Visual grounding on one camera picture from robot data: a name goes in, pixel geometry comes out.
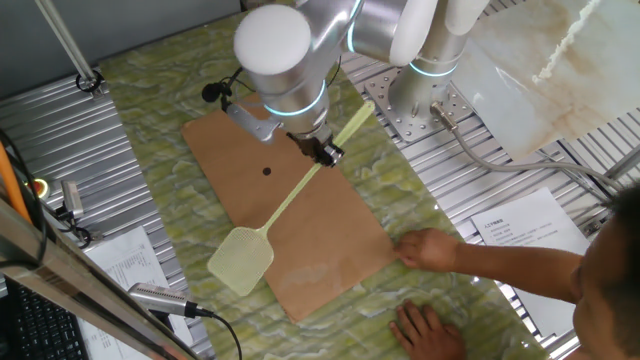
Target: green marble surface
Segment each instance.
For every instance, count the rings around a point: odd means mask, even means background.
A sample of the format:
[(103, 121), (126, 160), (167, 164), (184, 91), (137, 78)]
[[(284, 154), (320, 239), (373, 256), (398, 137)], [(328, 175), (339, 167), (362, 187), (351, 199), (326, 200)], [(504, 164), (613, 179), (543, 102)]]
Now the green marble surface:
[[(469, 359), (546, 359), (502, 293), (486, 279), (473, 282), (463, 275), (414, 271), (396, 261), (293, 325), (264, 280), (240, 298), (207, 272), (207, 260), (233, 224), (180, 127), (218, 108), (205, 103), (200, 91), (238, 67), (232, 39), (241, 18), (200, 27), (100, 65), (189, 288), (204, 307), (231, 321), (245, 358), (406, 359), (387, 324), (395, 319), (394, 308), (412, 299), (431, 304), (445, 322), (461, 328)], [(342, 73), (329, 94), (329, 119), (337, 131), (362, 99)], [(375, 118), (345, 150), (340, 170), (394, 241), (425, 227), (455, 233)], [(205, 325), (218, 357), (236, 359), (226, 328), (209, 320)]]

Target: microphone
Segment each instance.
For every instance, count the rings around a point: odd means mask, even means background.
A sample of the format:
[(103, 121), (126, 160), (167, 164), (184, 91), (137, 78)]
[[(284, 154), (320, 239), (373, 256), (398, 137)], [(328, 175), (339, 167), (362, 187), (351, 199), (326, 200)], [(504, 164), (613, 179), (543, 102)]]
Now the microphone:
[(185, 316), (188, 318), (210, 317), (223, 323), (233, 340), (236, 342), (238, 348), (238, 358), (242, 360), (242, 348), (240, 347), (240, 340), (236, 336), (235, 331), (225, 319), (216, 315), (213, 311), (203, 309), (198, 304), (190, 301), (187, 294), (182, 291), (167, 289), (161, 286), (149, 285), (145, 283), (137, 283), (129, 289), (129, 295), (138, 300), (148, 310), (156, 311), (164, 314), (173, 314)]

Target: blue led ring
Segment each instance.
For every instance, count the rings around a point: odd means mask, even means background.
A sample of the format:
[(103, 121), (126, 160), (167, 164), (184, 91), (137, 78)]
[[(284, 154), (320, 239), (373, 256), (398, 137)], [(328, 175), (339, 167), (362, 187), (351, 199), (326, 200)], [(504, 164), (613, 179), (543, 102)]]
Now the blue led ring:
[(447, 71), (447, 72), (444, 72), (444, 73), (441, 73), (441, 74), (433, 74), (433, 73), (429, 73), (429, 72), (426, 72), (426, 71), (424, 71), (424, 70), (420, 70), (420, 69), (418, 69), (418, 67), (417, 67), (417, 66), (415, 66), (415, 65), (413, 65), (413, 63), (409, 63), (409, 65), (410, 65), (410, 66), (411, 66), (411, 68), (412, 68), (413, 70), (415, 70), (418, 74), (420, 74), (420, 75), (424, 75), (424, 76), (430, 76), (430, 77), (440, 77), (440, 76), (449, 75), (449, 74), (451, 74), (451, 73), (453, 72), (453, 70), (455, 70), (455, 69), (458, 67), (458, 64), (456, 64), (456, 66), (454, 66), (454, 67), (453, 67), (453, 69), (451, 69), (451, 70), (449, 70), (449, 71)]
[(313, 102), (309, 106), (305, 107), (304, 109), (300, 109), (298, 111), (292, 111), (292, 112), (283, 112), (283, 111), (274, 110), (269, 106), (267, 106), (266, 104), (264, 105), (264, 108), (269, 110), (269, 112), (272, 113), (273, 115), (278, 115), (278, 116), (296, 116), (296, 115), (303, 114), (311, 110), (312, 107), (316, 106), (316, 104), (318, 103), (318, 101), (320, 101), (320, 99), (322, 98), (322, 95), (324, 94), (325, 87), (326, 87), (326, 83), (324, 80), (322, 80), (322, 89), (320, 89), (320, 94), (315, 100), (313, 100)]

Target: hand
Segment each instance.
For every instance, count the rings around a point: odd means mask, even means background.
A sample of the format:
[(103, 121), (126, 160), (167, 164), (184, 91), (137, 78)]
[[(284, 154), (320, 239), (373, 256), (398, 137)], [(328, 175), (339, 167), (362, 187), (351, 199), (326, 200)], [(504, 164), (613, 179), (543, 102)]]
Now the hand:
[(410, 268), (436, 272), (455, 270), (456, 254), (462, 245), (438, 229), (410, 231), (403, 235), (395, 252)]
[(458, 329), (442, 325), (430, 306), (424, 306), (423, 312), (424, 317), (410, 301), (398, 307), (398, 319), (406, 335), (395, 322), (389, 324), (411, 360), (465, 360), (467, 353)]

